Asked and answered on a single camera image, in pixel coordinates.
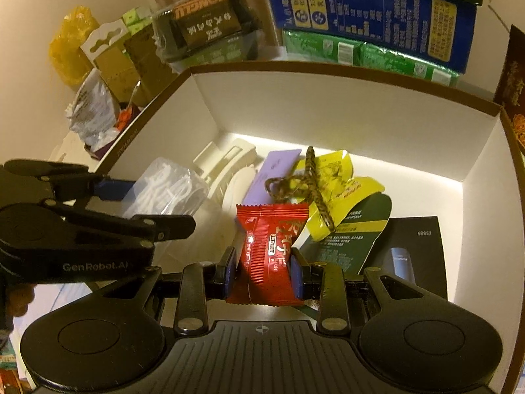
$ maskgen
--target green packaging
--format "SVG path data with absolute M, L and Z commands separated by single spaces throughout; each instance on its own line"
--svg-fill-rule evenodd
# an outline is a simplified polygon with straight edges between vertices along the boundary
M 186 59 L 170 62 L 168 65 L 174 72 L 181 73 L 196 65 L 255 60 L 258 56 L 258 33 L 259 31 L 252 31 L 248 34 L 230 35 Z
M 445 86 L 455 86 L 458 82 L 460 74 L 453 70 L 371 43 L 363 44 L 364 46 L 361 48 L 361 66 L 365 68 L 424 78 Z
M 431 62 L 367 43 L 309 31 L 283 30 L 283 44 L 290 59 L 332 62 L 423 78 L 455 86 L 459 73 Z
M 289 54 L 301 55 L 313 62 L 335 62 L 343 65 L 361 66 L 363 42 L 348 38 L 309 33 L 306 31 L 283 30 L 283 45 Z
M 352 208 L 335 232 L 319 242 L 308 237 L 300 248 L 301 254 L 308 262 L 338 264 L 347 278 L 356 276 L 387 225 L 391 211 L 388 195 L 372 194 Z

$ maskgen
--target black card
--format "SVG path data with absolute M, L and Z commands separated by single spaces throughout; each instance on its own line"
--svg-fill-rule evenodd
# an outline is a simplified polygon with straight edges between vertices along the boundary
M 381 267 L 447 299 L 445 257 L 437 216 L 391 218 L 364 267 Z

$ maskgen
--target orange item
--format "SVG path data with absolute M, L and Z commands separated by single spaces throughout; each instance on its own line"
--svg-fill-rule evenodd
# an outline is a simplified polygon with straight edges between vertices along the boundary
M 128 107 L 125 110 L 120 111 L 119 118 L 115 124 L 115 127 L 119 132 L 122 132 L 122 130 L 126 127 L 128 122 L 131 120 L 132 115 L 133 115 L 132 105 L 128 105 Z
M 230 304 L 302 305 L 288 274 L 290 252 L 308 219 L 308 203 L 237 205 L 246 230 Z

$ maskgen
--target brown box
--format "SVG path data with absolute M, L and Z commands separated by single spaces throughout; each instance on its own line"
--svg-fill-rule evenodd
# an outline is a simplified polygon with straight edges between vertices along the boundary
M 115 43 L 94 60 L 119 102 L 128 102 L 141 80 L 134 102 L 146 106 L 176 77 L 155 54 L 153 26 L 149 25 L 121 44 Z

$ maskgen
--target barcode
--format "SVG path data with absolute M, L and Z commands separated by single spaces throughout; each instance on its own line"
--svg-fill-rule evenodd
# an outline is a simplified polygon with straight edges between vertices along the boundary
M 416 62 L 414 64 L 414 77 L 425 78 L 427 71 L 427 65 L 422 62 Z
M 452 76 L 450 74 L 440 71 L 438 69 L 435 69 L 432 73 L 432 81 L 435 83 L 443 84 L 445 86 L 450 85 L 451 77 Z
M 354 46 L 352 44 L 341 42 L 338 44 L 337 62 L 345 65 L 354 65 Z
M 333 41 L 332 40 L 323 40 L 323 51 L 327 55 L 331 55 L 333 50 Z

